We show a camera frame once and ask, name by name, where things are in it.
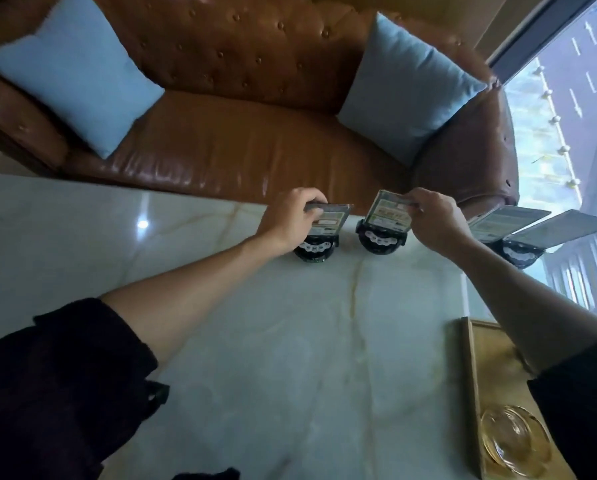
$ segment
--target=sofa armrest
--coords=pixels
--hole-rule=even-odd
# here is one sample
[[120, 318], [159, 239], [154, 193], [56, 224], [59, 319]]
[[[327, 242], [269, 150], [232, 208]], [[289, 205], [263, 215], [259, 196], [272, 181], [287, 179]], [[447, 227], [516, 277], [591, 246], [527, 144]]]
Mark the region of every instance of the sofa armrest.
[[2, 79], [0, 151], [45, 175], [58, 172], [69, 152], [63, 130], [47, 110]]
[[423, 147], [412, 185], [454, 197], [468, 219], [517, 204], [514, 131], [499, 83], [466, 104]]

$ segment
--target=black sleeve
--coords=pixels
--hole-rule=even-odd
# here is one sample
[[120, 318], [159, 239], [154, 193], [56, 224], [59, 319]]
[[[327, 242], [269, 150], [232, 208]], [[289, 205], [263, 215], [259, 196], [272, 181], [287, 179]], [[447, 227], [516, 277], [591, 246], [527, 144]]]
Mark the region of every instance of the black sleeve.
[[578, 480], [597, 480], [597, 344], [528, 387], [552, 438]]
[[0, 478], [95, 479], [165, 402], [156, 358], [89, 298], [0, 339]]

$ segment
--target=forearm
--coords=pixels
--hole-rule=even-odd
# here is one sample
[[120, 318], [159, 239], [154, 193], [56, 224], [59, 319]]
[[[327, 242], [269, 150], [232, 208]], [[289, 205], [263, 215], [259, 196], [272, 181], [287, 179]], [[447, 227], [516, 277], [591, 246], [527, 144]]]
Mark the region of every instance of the forearm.
[[597, 343], [597, 316], [479, 242], [461, 245], [450, 258], [537, 372]]
[[101, 299], [163, 365], [203, 317], [271, 257], [266, 243], [252, 238], [200, 261], [112, 290]]

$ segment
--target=card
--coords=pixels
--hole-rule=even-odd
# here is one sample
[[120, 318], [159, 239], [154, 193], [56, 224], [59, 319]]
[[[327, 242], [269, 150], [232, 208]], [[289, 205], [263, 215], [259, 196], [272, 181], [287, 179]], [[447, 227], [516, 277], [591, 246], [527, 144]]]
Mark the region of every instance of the card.
[[596, 216], [584, 214], [578, 210], [567, 210], [563, 214], [512, 234], [509, 240], [540, 249], [550, 249], [595, 232], [597, 232]]
[[549, 210], [504, 205], [473, 221], [470, 230], [481, 242], [495, 242], [548, 215]]
[[407, 214], [407, 207], [416, 203], [400, 194], [379, 190], [365, 223], [370, 226], [388, 229], [399, 234], [407, 234], [412, 219]]
[[321, 214], [318, 221], [312, 224], [308, 235], [338, 235], [352, 208], [351, 205], [347, 204], [310, 202], [306, 204], [304, 210], [307, 212], [315, 207], [323, 209], [323, 214]]

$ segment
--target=throw pillow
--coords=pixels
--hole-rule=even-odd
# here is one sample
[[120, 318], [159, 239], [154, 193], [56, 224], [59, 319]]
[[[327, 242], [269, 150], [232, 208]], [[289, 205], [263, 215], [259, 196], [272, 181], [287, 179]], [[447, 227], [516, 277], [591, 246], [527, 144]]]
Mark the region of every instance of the throw pillow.
[[401, 163], [487, 85], [377, 13], [338, 120]]
[[136, 67], [93, 0], [60, 0], [35, 34], [1, 46], [0, 74], [102, 158], [165, 91]]

